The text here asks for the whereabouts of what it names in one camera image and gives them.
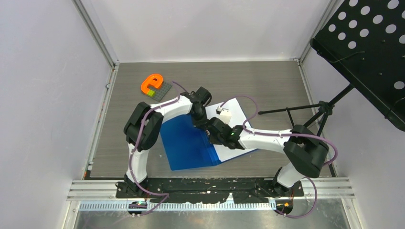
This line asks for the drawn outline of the white paper sheets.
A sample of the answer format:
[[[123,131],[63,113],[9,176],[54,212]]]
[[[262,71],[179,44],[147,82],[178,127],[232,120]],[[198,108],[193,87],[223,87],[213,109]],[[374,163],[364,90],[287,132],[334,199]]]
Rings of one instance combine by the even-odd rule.
[[[213,118],[218,117],[216,113],[216,108],[222,103],[217,103],[206,107],[207,117]],[[241,125],[243,121],[247,119],[245,113],[243,112],[239,102],[236,98],[229,100],[223,108],[228,109],[231,113],[230,126]],[[223,162],[232,160],[234,158],[240,157],[242,155],[248,154],[250,152],[256,151],[257,149],[229,149],[224,145],[213,145],[208,142],[209,155],[212,160],[213,166],[219,165]]]

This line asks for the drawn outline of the blue plastic folder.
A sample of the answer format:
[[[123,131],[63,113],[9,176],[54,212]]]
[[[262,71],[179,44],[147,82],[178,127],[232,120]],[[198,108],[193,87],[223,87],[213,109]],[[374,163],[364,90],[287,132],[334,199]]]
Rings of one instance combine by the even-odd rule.
[[[257,150],[232,150],[211,144],[207,134],[192,125],[190,115],[163,123],[160,136],[172,171],[213,167]]]

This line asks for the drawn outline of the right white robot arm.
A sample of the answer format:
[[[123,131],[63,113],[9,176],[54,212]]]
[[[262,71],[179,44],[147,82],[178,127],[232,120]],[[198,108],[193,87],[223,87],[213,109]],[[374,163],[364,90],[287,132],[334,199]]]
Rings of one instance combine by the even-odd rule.
[[[244,125],[231,127],[214,117],[205,124],[205,130],[214,145],[231,150],[262,149],[285,154],[289,163],[276,172],[270,186],[278,196],[290,193],[294,184],[305,177],[318,178],[329,152],[328,145],[304,125],[270,131]]]

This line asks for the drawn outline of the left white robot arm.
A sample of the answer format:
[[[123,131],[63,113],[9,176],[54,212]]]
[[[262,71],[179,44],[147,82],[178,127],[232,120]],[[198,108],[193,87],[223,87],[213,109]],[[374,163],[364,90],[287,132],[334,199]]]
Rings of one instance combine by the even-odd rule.
[[[134,197],[142,197],[146,191],[147,159],[149,150],[155,145],[161,126],[166,121],[188,115],[194,129],[205,130],[208,118],[206,105],[212,99],[204,87],[197,91],[183,92],[177,97],[159,104],[140,102],[124,126],[129,148],[128,169],[124,181]]]

